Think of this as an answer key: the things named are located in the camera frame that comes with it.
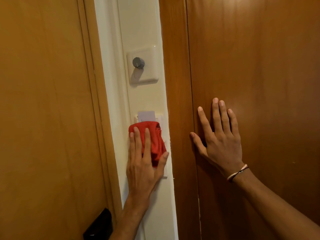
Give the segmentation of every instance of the hand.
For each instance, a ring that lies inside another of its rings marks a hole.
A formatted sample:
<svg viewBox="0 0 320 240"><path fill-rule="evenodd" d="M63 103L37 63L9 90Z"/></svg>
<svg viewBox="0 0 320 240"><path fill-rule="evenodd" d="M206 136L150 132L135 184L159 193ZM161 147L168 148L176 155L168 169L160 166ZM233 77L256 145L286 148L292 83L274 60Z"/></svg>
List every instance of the hand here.
<svg viewBox="0 0 320 240"><path fill-rule="evenodd" d="M219 103L218 101L218 98L214 98L212 101L214 132L202 107L198 107L207 147L202 144L196 133L191 132L190 134L200 155L216 166L227 178L241 170L244 163L242 162L241 140L236 115L231 109L226 110L224 101L221 100Z"/></svg>
<svg viewBox="0 0 320 240"><path fill-rule="evenodd" d="M157 169L151 163L151 138L150 131L145 131L145 147L142 157L142 142L140 132L134 127L134 133L130 133L129 159L127 165L127 177L129 184L129 195L125 205L132 210L142 211L144 214L149 207L149 198L163 177L164 168L169 156L165 152L159 160Z"/></svg>

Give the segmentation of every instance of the door frame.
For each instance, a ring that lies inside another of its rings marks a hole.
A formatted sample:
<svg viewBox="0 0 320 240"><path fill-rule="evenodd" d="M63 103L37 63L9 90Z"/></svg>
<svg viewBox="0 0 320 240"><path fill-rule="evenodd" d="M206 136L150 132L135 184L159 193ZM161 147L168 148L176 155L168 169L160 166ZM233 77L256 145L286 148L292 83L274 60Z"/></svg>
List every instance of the door frame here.
<svg viewBox="0 0 320 240"><path fill-rule="evenodd" d="M119 179L111 133L107 93L94 0L77 0L88 68L92 104L96 121L107 208L115 227L122 212Z"/></svg>
<svg viewBox="0 0 320 240"><path fill-rule="evenodd" d="M178 235L201 239L186 0L159 0Z"/></svg>

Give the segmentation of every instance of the wall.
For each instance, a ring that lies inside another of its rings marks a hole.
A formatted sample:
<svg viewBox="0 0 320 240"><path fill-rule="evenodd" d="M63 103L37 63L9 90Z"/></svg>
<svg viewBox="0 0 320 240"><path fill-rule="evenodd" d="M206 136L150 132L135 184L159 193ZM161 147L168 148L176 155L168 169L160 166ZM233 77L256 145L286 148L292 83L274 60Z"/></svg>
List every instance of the wall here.
<svg viewBox="0 0 320 240"><path fill-rule="evenodd" d="M134 123L138 111L154 110L164 115L162 130L168 138L166 148L170 151L159 3L158 0L95 0L95 7L114 152L124 204L128 194L128 126ZM158 48L159 80L154 84L131 86L126 53L149 45ZM162 179L152 196L151 207L143 219L137 239L178 239L170 156L167 172L168 177Z"/></svg>

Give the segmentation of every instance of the red towel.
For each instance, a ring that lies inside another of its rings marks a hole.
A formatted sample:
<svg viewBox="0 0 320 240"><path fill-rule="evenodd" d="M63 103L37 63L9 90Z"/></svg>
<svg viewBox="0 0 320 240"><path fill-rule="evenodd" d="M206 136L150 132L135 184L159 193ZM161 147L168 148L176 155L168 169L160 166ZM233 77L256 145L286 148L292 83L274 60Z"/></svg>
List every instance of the red towel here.
<svg viewBox="0 0 320 240"><path fill-rule="evenodd" d="M165 143L161 137L161 128L158 122L156 121L144 121L136 123L129 126L129 134L134 132L134 127L137 127L140 131L141 141L142 141L142 155L144 152L144 134L146 128L150 131L151 137L151 162L153 167L158 166L159 159L163 153L165 153L166 147Z"/></svg>

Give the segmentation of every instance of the brown door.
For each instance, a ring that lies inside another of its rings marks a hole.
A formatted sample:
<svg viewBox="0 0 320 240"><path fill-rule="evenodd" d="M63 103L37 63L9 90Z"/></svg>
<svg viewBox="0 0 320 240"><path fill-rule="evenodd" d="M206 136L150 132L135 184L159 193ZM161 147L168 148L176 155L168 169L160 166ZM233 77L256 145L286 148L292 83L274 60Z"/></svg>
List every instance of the brown door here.
<svg viewBox="0 0 320 240"><path fill-rule="evenodd" d="M0 239L82 239L107 206L77 0L0 0Z"/></svg>
<svg viewBox="0 0 320 240"><path fill-rule="evenodd" d="M236 113L243 161L320 224L320 0L186 0L195 132L214 97ZM202 240L274 239L197 156Z"/></svg>

